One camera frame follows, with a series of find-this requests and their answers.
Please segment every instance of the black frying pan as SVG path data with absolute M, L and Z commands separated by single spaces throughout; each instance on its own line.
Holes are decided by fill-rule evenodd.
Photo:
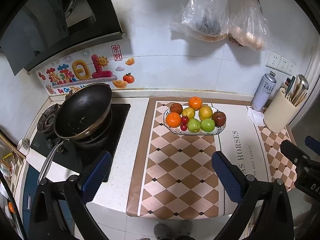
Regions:
M 111 88 L 104 83 L 87 85 L 71 94 L 60 106 L 54 119 L 54 131 L 64 139 L 51 150 L 41 168 L 38 184 L 50 169 L 53 157 L 65 141 L 91 135 L 103 123 L 111 106 Z

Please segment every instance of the cabinet handle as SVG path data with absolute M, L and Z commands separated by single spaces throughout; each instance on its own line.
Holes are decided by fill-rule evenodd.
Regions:
M 30 209 L 31 206 L 31 196 L 28 194 L 28 206 L 27 209 Z

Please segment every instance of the black glass stovetop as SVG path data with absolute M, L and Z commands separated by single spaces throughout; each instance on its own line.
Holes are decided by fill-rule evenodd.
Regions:
M 63 150 L 56 152 L 53 161 L 69 170 L 81 173 L 84 167 L 92 164 L 101 151 L 108 151 L 113 160 L 129 109 L 130 104 L 111 104 L 112 120 L 107 129 L 107 139 L 101 146 L 87 149 L 76 145 L 72 141 L 66 141 L 62 145 Z M 48 139 L 51 139 L 54 144 L 60 140 L 55 133 L 46 135 L 37 132 L 30 147 L 47 157 L 52 150 L 47 146 Z M 107 182 L 108 178 L 109 173 L 106 175 L 104 182 Z

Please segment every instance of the pan handle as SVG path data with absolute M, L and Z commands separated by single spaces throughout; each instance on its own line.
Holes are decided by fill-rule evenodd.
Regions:
M 40 181 L 45 178 L 48 174 L 48 171 L 50 169 L 53 157 L 58 149 L 58 147 L 60 147 L 66 140 L 63 140 L 62 142 L 58 142 L 56 144 L 56 146 L 51 150 L 51 152 L 49 153 L 49 155 L 47 156 L 46 160 L 44 161 L 44 164 L 41 168 L 40 174 L 39 174 L 39 178 L 38 178 L 38 185 L 40 183 Z

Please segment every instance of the green apple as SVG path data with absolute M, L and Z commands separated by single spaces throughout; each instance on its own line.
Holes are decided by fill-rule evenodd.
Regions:
M 191 118 L 187 124 L 188 126 L 188 130 L 190 132 L 199 132 L 200 128 L 201 128 L 201 124 L 199 122 L 199 120 Z
M 201 121 L 201 129 L 204 132 L 212 132 L 214 130 L 214 126 L 214 120 L 212 120 L 211 118 L 206 118 Z

